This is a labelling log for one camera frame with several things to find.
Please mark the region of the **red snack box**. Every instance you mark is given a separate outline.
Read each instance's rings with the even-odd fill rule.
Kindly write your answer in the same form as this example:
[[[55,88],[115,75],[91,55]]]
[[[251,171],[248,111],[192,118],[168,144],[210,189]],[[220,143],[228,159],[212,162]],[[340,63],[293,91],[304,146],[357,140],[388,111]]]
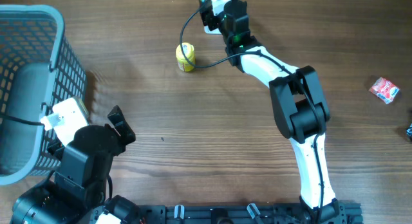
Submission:
[[[395,99],[397,93],[400,91],[400,88],[394,85],[394,83],[390,80],[381,77],[377,79],[369,91],[386,104],[390,104]]]

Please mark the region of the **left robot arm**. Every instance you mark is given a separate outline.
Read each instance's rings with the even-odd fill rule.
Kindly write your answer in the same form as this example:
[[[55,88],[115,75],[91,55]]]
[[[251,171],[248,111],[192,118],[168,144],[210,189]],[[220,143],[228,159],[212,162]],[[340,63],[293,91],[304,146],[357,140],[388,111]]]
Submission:
[[[113,195],[109,175],[114,157],[125,152],[136,135],[115,106],[110,123],[76,130],[68,144],[49,151],[61,166],[23,193],[12,208],[11,223],[139,223],[140,209]]]

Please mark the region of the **yellow lidded jar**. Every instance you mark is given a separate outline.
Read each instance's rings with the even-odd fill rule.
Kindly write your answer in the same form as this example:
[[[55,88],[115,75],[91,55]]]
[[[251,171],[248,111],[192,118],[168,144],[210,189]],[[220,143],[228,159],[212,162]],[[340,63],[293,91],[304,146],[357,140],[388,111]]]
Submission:
[[[194,66],[189,64],[187,59],[193,64],[196,64],[194,46],[188,42],[183,42],[181,45],[178,45],[175,51],[176,60],[178,67],[184,72],[190,72],[194,69]]]

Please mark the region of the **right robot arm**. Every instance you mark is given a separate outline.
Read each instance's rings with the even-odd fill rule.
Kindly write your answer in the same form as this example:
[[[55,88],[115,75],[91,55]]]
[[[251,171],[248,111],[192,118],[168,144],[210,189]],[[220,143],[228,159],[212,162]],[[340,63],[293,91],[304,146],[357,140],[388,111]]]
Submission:
[[[226,60],[269,88],[274,120],[290,141],[301,180],[300,223],[343,223],[341,205],[329,181],[324,142],[330,110],[316,71],[298,68],[274,57],[251,34],[247,2],[199,0],[206,32],[218,32],[226,45]]]

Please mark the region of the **black red snack packet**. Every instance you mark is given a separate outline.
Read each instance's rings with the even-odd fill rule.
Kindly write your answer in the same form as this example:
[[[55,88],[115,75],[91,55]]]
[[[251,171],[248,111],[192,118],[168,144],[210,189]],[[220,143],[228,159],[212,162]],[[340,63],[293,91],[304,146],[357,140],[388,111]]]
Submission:
[[[406,129],[407,137],[412,140],[412,124]]]

